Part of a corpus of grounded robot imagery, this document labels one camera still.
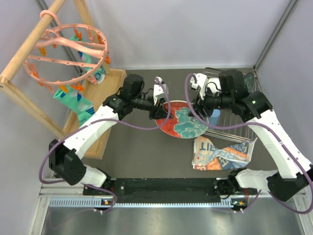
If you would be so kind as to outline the red teal floral plate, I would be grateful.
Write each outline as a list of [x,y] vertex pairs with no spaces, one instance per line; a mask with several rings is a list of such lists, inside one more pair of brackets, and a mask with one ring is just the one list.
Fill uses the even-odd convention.
[[208,126],[198,119],[189,117],[190,109],[186,101],[171,101],[171,110],[175,110],[176,119],[168,119],[161,126],[161,131],[165,134],[179,139],[193,139],[204,134]]

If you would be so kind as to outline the dark blue speckled plate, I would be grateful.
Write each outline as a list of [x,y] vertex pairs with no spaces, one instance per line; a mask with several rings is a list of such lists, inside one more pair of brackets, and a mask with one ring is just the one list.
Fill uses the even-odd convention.
[[244,76],[244,84],[247,89],[251,90],[254,85],[254,74],[249,72]]

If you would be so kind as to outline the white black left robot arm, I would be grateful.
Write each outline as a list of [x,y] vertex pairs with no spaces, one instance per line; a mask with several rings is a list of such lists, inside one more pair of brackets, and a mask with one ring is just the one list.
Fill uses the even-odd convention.
[[142,91],[144,86],[142,76],[126,76],[117,93],[106,98],[95,114],[79,129],[63,140],[53,140],[49,144],[46,157],[49,168],[71,186],[92,185],[100,194],[108,193],[111,188],[108,175],[82,162],[87,150],[107,130],[122,123],[122,119],[133,109],[147,111],[150,119],[162,119],[164,122],[172,117],[170,111],[163,106],[170,104],[168,87],[164,81],[160,77],[155,78],[153,96]]

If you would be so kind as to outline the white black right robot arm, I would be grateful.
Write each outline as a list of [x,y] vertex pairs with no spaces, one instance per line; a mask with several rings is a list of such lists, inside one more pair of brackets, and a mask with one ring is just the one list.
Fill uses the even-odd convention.
[[313,186],[313,164],[295,146],[280,124],[272,104],[260,91],[253,91],[255,77],[239,70],[224,70],[217,78],[189,74],[184,92],[192,115],[205,124],[214,109],[228,109],[243,121],[225,129],[249,127],[263,143],[277,170],[238,169],[229,175],[228,188],[241,193],[245,188],[265,190],[286,202],[306,186]]

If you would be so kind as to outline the printed dish towel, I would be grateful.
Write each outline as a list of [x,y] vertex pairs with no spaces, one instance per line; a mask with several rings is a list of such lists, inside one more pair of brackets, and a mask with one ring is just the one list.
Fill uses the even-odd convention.
[[191,165],[193,169],[202,171],[224,171],[244,168],[251,162],[257,140],[257,138],[254,138],[218,149],[208,138],[197,137],[194,140]]

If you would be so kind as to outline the light blue cup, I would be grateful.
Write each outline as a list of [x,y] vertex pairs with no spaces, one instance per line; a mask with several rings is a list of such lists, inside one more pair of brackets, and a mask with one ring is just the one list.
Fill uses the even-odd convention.
[[209,124],[213,126],[218,126],[220,115],[221,111],[218,109],[214,109],[212,115],[208,119]]

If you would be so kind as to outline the white bowl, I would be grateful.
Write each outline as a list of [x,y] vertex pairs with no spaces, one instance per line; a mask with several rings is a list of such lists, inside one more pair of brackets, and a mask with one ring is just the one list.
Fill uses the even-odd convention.
[[221,93],[221,84],[219,78],[209,78],[207,83],[207,90],[212,94]]

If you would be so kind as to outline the teal patterned sock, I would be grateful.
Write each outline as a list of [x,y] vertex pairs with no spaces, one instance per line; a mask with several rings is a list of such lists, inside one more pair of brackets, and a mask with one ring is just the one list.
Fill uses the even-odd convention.
[[[81,51],[77,51],[79,58],[82,62],[93,64],[93,59],[90,55],[83,53]],[[100,84],[103,82],[106,76],[105,68],[101,65],[96,72],[93,73],[92,76],[87,77],[87,80],[90,81],[93,84]]]
[[82,126],[95,114],[93,103],[70,85],[66,88],[67,93],[58,89],[53,98],[70,108],[77,115],[79,126]]

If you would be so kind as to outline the pink round clip hanger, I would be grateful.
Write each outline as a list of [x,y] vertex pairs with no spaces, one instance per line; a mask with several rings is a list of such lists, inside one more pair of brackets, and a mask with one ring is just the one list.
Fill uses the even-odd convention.
[[[55,26],[44,31],[34,47],[37,52],[27,56],[23,64],[26,72],[51,93],[55,89],[62,89],[67,93],[67,85],[83,91],[82,82],[92,76],[101,65],[104,66],[109,58],[105,35],[99,29],[87,24],[62,24],[57,15],[50,10],[41,11],[40,17],[44,16],[51,16]],[[82,62],[77,51],[90,55],[93,64]],[[69,79],[45,78],[39,74],[36,67],[39,62],[53,63],[54,68],[59,70],[65,66],[73,67],[78,73]]]

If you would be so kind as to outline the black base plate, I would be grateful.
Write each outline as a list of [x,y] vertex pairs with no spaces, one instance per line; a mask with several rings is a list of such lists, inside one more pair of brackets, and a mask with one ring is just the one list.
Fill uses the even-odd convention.
[[226,179],[117,178],[105,184],[118,203],[213,203],[227,196],[245,196]]

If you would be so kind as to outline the aluminium frame rail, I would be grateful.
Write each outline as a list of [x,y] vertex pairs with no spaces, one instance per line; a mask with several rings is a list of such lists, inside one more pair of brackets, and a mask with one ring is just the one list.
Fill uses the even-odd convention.
[[313,215],[301,214],[301,192],[279,206],[263,191],[213,203],[118,203],[117,197],[53,179],[41,187],[32,235],[310,235]]

